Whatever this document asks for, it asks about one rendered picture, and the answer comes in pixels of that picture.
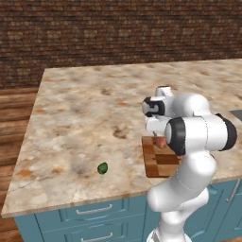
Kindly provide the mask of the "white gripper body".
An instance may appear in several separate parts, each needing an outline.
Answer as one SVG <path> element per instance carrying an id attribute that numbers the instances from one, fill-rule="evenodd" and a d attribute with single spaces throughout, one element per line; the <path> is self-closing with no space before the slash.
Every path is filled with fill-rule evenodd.
<path id="1" fill-rule="evenodd" d="M 166 124 L 170 120 L 169 117 L 161 116 L 161 117 L 147 117 L 146 118 L 146 130 L 150 132 L 161 133 L 164 132 Z"/>

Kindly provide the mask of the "reddish brown onion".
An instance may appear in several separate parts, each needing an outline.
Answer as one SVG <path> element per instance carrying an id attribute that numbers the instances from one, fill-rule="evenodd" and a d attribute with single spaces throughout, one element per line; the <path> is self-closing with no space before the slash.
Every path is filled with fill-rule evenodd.
<path id="1" fill-rule="evenodd" d="M 164 137 L 156 137 L 154 139 L 154 144 L 157 148 L 160 148 L 160 149 L 166 148 L 166 140 Z"/>

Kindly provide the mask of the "wooden checkered cutting board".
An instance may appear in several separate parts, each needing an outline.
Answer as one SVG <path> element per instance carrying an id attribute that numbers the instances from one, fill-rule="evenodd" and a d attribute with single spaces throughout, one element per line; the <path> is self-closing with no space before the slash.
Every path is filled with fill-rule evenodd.
<path id="1" fill-rule="evenodd" d="M 182 156 L 177 156 L 169 146 L 158 148 L 151 136 L 142 137 L 142 147 L 146 175 L 149 178 L 170 177 L 182 161 Z"/>

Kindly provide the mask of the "green avocado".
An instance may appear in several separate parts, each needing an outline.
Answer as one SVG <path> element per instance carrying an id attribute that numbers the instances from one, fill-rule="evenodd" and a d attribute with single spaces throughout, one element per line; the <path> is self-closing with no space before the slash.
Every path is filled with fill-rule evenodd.
<path id="1" fill-rule="evenodd" d="M 104 175 L 108 171 L 108 164 L 102 163 L 97 167 L 97 172 L 101 175 Z"/>

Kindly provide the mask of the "grey sink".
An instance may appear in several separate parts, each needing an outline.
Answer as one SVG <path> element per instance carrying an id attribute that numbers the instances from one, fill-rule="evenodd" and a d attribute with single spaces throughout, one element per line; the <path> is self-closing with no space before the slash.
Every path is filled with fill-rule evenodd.
<path id="1" fill-rule="evenodd" d="M 242 122 L 242 110 L 232 110 L 230 111 L 230 116 Z"/>

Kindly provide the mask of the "blue drawer front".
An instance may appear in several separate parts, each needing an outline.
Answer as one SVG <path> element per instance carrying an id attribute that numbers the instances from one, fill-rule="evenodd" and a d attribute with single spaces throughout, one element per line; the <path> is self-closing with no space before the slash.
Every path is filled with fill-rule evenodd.
<path id="1" fill-rule="evenodd" d="M 147 199 L 145 196 L 130 197 L 42 212 L 36 214 L 36 218 L 41 231 L 50 232 L 72 226 L 97 223 L 103 220 L 142 215 L 145 212 L 146 203 Z M 89 211 L 108 207 L 110 204 L 112 204 L 112 208 L 109 211 L 84 216 L 76 214 L 76 210 Z"/>
<path id="2" fill-rule="evenodd" d="M 80 242 L 113 233 L 112 238 L 98 242 L 142 242 L 144 215 L 127 216 L 95 224 L 75 226 L 43 233 L 44 242 Z"/>

